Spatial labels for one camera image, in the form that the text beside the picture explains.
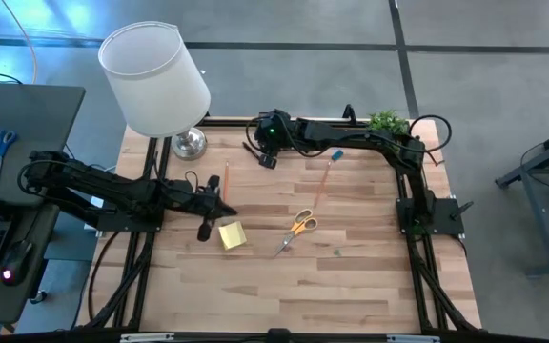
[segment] concrete floor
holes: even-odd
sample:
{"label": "concrete floor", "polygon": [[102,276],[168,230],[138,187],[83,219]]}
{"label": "concrete floor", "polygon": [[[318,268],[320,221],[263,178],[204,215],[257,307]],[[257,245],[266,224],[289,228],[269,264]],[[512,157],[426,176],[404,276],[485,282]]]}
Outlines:
{"label": "concrete floor", "polygon": [[[549,47],[549,0],[397,2],[407,44]],[[40,37],[104,38],[132,22],[161,20],[178,25],[187,42],[396,42],[387,0],[9,3],[29,34]],[[0,38],[19,38],[1,4]],[[36,50],[39,83],[88,91],[69,140],[75,155],[87,163],[113,165],[125,124],[98,65],[97,49]],[[519,164],[524,151],[549,137],[549,50],[503,52],[410,52],[408,61],[419,112],[440,114],[453,125],[453,140],[444,149],[452,190],[461,202],[476,202],[463,220],[483,327],[549,338],[549,276],[529,280],[523,274],[547,261],[537,225],[519,185],[501,191],[493,183]],[[395,51],[201,49],[191,54],[206,71],[212,115],[254,116],[278,107],[338,117],[347,103],[362,116],[386,109],[404,117],[414,114],[408,110]],[[0,46],[0,72],[28,82],[28,49]],[[97,139],[107,143],[96,149]],[[42,286],[52,298],[26,309],[18,332],[71,325],[87,268],[83,262],[64,263],[75,266],[49,268]],[[72,280],[68,270],[75,271]],[[36,327],[41,320],[49,320],[47,327]]]}

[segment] wooden table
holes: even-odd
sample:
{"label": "wooden table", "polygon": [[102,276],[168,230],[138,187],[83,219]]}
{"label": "wooden table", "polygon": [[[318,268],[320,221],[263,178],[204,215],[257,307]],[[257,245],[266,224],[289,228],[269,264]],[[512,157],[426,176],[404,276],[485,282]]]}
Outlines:
{"label": "wooden table", "polygon": [[[225,163],[230,161],[228,204],[238,210],[235,219],[241,221],[248,242],[225,252],[217,229],[208,242],[199,242],[201,218],[167,212],[156,236],[142,331],[419,332],[407,245],[397,226],[395,172],[379,153],[344,150],[330,170],[315,210],[318,229],[300,235],[288,251],[273,258],[294,215],[312,206],[331,153],[307,159],[284,152],[272,171],[260,167],[241,147],[244,129],[202,130],[209,140],[205,155],[186,162],[172,154],[167,177],[183,179],[185,171],[195,171],[204,185],[212,174],[223,180]],[[415,132],[428,148],[437,145],[434,122],[421,121]],[[147,138],[127,129],[117,173],[138,177],[147,147]],[[425,158],[424,170],[436,195],[448,196],[445,167]],[[93,294],[97,311],[120,282],[129,237],[119,234],[98,271]],[[433,240],[443,289],[479,326],[461,246],[448,236]],[[94,260],[105,241],[99,241]],[[426,296],[430,318],[436,323],[433,298],[428,291]],[[126,320],[133,300],[131,295]],[[78,324],[87,321],[87,301],[83,301]]]}

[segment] small plant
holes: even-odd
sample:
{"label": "small plant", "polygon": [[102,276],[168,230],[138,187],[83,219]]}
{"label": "small plant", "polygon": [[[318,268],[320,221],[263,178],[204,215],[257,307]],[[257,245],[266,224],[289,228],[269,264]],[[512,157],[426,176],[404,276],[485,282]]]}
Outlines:
{"label": "small plant", "polygon": [[393,134],[405,134],[408,132],[408,122],[397,117],[395,110],[381,111],[370,114],[368,127],[372,130],[387,130]]}

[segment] lamp base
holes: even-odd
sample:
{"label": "lamp base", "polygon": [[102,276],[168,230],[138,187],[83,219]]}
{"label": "lamp base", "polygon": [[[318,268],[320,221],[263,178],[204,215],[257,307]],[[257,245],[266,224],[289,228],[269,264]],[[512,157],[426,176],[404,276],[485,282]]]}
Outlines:
{"label": "lamp base", "polygon": [[207,137],[201,130],[191,128],[173,137],[171,148],[179,159],[192,161],[205,154]]}

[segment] computer desk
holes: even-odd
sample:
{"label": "computer desk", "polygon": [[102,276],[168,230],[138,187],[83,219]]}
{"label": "computer desk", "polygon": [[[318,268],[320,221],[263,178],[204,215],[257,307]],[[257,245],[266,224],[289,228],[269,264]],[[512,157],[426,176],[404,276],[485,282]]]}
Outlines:
{"label": "computer desk", "polygon": [[44,252],[59,213],[56,206],[21,192],[16,176],[30,162],[31,151],[63,149],[85,92],[79,87],[0,84],[0,128],[18,134],[4,158],[0,181],[0,199],[19,206],[22,212],[21,223],[10,242],[22,239],[38,215],[28,237],[33,252],[25,280],[13,287],[0,281],[0,323],[18,320],[31,291],[39,285],[45,266]]}

